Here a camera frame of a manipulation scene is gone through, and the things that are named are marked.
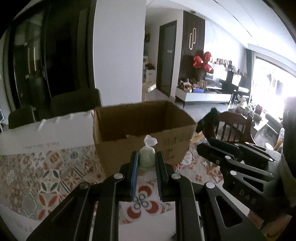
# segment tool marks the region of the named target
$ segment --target open cardboard box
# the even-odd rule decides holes
[[[182,162],[196,122],[169,101],[97,107],[94,114],[94,143],[107,176],[119,172],[133,151],[144,146],[147,134],[155,137],[155,151],[166,163]]]

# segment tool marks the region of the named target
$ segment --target chair back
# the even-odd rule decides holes
[[[255,144],[251,136],[251,116],[248,116],[246,118],[241,114],[225,111],[220,113],[219,121],[220,124],[216,127],[215,130],[217,139],[232,144],[244,142]]]
[[[98,89],[81,89],[54,96],[50,103],[52,117],[84,112],[102,106]]]
[[[15,129],[36,122],[33,106],[19,108],[8,116],[9,129]]]

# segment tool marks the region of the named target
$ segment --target red balloon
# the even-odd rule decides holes
[[[210,74],[214,73],[214,69],[208,63],[203,63],[202,67],[206,72],[208,72]]]
[[[195,68],[200,68],[201,65],[203,64],[203,60],[202,60],[202,58],[199,57],[199,56],[195,56],[195,57],[193,58],[193,61],[194,61],[194,63],[193,63],[193,67],[195,67]]]
[[[204,54],[204,62],[207,63],[208,61],[210,61],[212,55],[210,52],[205,52]]]

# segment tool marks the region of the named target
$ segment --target sliding door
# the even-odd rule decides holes
[[[48,117],[49,90],[41,64],[44,10],[16,22],[10,40],[10,69],[16,108],[32,105],[38,118]]]
[[[52,97],[94,86],[91,7],[93,0],[42,1],[13,21],[5,80],[11,106],[32,105],[37,119],[48,119]]]

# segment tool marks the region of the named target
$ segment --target wooden wall panel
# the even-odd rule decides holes
[[[189,48],[190,34],[193,33],[193,28],[196,28],[196,43],[193,49]],[[179,71],[179,81],[184,78],[195,78],[195,70],[193,67],[193,57],[200,56],[203,58],[205,45],[205,20],[184,11],[183,16],[183,39],[181,50],[181,63]]]

